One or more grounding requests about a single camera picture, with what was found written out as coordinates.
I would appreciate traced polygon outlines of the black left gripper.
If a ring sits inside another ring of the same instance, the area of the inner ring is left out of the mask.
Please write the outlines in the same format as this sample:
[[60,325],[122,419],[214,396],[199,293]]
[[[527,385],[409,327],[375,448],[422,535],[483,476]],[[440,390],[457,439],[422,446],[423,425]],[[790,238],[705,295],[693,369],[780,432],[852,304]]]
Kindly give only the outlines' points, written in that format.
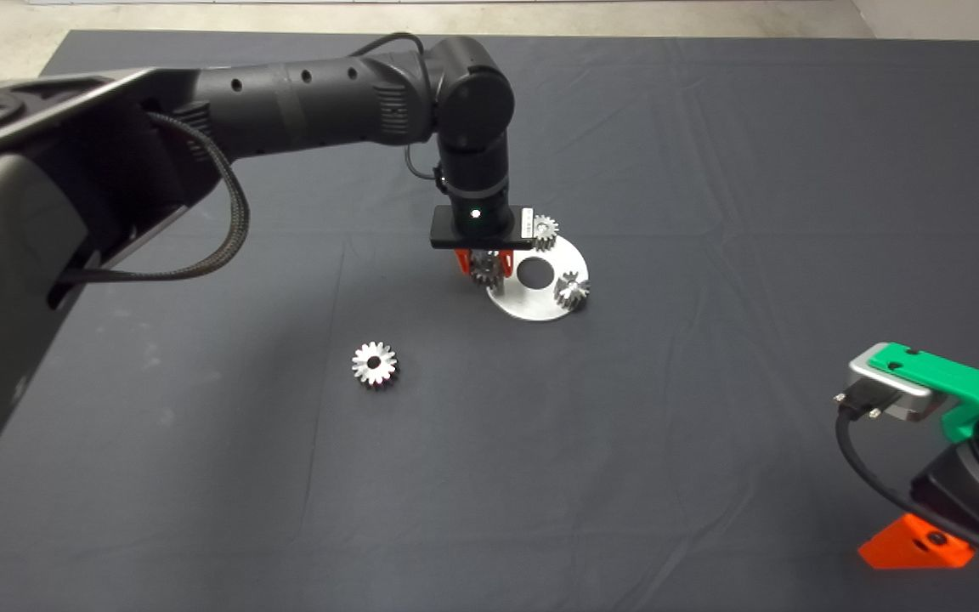
[[514,268],[514,251],[534,248],[534,209],[505,206],[457,212],[451,205],[436,206],[430,223],[430,245],[434,249],[455,249],[460,271],[470,276],[473,256],[470,249],[500,251],[501,274],[510,278]]

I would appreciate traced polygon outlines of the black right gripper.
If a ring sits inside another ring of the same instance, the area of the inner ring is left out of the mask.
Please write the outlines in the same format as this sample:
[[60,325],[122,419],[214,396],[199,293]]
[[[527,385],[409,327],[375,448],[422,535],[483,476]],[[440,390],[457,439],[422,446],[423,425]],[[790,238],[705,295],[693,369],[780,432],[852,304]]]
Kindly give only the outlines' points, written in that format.
[[[922,507],[979,535],[979,446],[952,446],[914,476],[910,495]],[[963,539],[905,513],[859,546],[875,570],[956,570],[975,557]]]

